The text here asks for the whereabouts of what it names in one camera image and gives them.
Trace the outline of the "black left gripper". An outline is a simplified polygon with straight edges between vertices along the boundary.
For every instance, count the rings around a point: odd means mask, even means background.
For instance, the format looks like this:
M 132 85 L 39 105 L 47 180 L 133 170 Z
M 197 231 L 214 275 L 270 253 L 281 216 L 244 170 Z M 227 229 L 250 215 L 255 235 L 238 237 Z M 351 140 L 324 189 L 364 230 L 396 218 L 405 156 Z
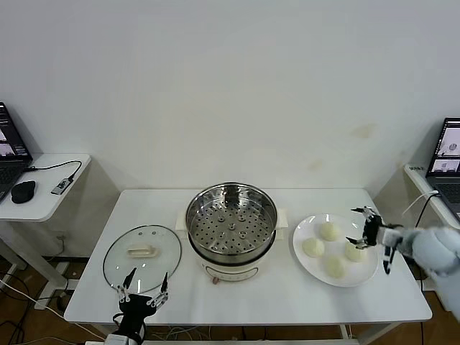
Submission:
M 123 336 L 141 336 L 145 331 L 145 319 L 153 316 L 168 300 L 168 272 L 165 273 L 160 292 L 154 298 L 129 294 L 129 287 L 137 271 L 134 267 L 116 288 L 119 297 L 119 309 L 122 313 L 118 334 Z

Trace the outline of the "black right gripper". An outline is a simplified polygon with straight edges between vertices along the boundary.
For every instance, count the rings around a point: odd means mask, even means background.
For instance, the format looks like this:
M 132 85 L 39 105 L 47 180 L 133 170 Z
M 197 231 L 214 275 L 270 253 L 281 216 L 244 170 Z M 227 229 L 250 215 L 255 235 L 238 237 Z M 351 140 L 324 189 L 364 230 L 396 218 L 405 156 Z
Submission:
M 346 237 L 347 241 L 354 245 L 357 249 L 366 249 L 377 245 L 377 235 L 382 225 L 382 218 L 374 214 L 374 210 L 369 206 L 352 208 L 351 211 L 360 213 L 366 219 L 364 223 L 363 237 L 361 239 L 353 239 Z

